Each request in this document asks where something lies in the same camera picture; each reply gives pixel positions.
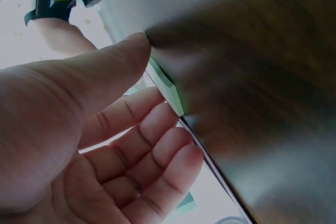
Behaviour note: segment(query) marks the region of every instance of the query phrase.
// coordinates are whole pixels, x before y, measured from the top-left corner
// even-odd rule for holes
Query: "black strap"
[[[36,0],[36,9],[25,16],[26,25],[30,20],[39,18],[58,18],[69,22],[73,1]]]

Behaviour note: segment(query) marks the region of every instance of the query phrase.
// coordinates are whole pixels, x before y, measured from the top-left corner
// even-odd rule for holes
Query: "palm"
[[[202,153],[177,116],[149,88],[87,118],[79,148],[118,134],[107,146],[76,153],[29,219],[48,223],[160,223],[198,174]],[[117,124],[112,120],[119,117]]]

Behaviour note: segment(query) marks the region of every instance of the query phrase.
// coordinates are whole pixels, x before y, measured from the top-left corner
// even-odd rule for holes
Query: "wooden board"
[[[336,0],[104,0],[259,224],[336,223]]]

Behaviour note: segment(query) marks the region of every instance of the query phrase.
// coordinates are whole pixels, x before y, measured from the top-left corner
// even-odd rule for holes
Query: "human hand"
[[[144,72],[135,34],[65,60],[0,71],[1,223],[160,223],[183,199],[203,153],[175,128],[156,88],[122,94]],[[124,136],[91,152],[78,149]]]

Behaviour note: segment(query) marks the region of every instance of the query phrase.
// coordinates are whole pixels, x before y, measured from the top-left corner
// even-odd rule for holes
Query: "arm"
[[[51,50],[69,57],[96,50],[96,47],[84,37],[78,27],[61,19],[31,20],[28,23],[28,29],[40,33]]]

